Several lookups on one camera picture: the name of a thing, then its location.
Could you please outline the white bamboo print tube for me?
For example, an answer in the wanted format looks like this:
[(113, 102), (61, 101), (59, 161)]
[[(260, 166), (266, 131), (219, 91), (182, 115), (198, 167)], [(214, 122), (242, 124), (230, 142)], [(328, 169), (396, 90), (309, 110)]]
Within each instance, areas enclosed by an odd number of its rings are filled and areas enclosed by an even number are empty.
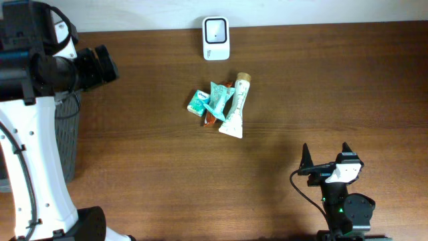
[(245, 72), (237, 74), (235, 94), (229, 113), (219, 128), (219, 132), (241, 139), (243, 137), (243, 107), (250, 89), (251, 76)]

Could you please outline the orange brown snack wrapper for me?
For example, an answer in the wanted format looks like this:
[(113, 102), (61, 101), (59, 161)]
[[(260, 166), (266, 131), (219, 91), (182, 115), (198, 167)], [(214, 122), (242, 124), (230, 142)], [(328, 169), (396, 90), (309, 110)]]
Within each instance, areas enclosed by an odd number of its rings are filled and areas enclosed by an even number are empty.
[[(222, 85), (226, 87), (232, 87), (232, 82), (223, 82)], [(214, 125), (216, 120), (217, 118), (214, 117), (209, 111), (207, 111), (203, 126), (208, 127), (208, 126)]]

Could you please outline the teal plastic pouch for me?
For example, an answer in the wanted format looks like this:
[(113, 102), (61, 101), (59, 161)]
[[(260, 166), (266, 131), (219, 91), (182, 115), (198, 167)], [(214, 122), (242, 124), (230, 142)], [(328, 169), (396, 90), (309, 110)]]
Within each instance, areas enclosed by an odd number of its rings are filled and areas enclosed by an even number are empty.
[(226, 84), (216, 84), (211, 82), (210, 101), (203, 106), (210, 112), (216, 119), (225, 121), (223, 110), (227, 101), (234, 95), (235, 89), (232, 87), (232, 82)]

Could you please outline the green tissue pack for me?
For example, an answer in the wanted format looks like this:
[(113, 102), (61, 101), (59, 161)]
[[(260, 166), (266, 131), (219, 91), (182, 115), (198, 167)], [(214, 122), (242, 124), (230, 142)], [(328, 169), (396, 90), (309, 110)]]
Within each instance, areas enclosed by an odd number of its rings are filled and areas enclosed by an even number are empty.
[(203, 116), (206, 108), (205, 104), (210, 101), (210, 94), (197, 90), (187, 105), (187, 110), (197, 116)]

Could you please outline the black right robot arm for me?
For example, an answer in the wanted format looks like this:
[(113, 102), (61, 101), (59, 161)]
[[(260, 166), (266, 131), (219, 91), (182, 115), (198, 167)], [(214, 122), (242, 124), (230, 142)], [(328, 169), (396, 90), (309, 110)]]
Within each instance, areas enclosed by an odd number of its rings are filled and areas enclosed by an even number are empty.
[(320, 210), (327, 230), (317, 232), (316, 240), (390, 240), (386, 236), (368, 236), (370, 220), (376, 208), (373, 199), (361, 193), (349, 193), (347, 187), (358, 179), (364, 163), (347, 143), (333, 162), (315, 165), (307, 144), (302, 147), (302, 159), (297, 170), (290, 175), (307, 176), (307, 186), (319, 187), (322, 192), (322, 205), (319, 206), (293, 186), (299, 194)]

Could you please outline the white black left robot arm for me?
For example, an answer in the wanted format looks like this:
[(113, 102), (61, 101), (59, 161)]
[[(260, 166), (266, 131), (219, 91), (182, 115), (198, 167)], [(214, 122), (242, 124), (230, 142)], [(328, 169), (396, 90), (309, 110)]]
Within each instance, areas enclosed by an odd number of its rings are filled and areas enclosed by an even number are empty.
[(69, 98), (118, 77), (105, 46), (75, 50), (76, 27), (54, 6), (6, 1), (1, 20), (1, 150), (16, 240), (126, 240), (102, 208), (77, 209), (56, 139), (56, 94)]

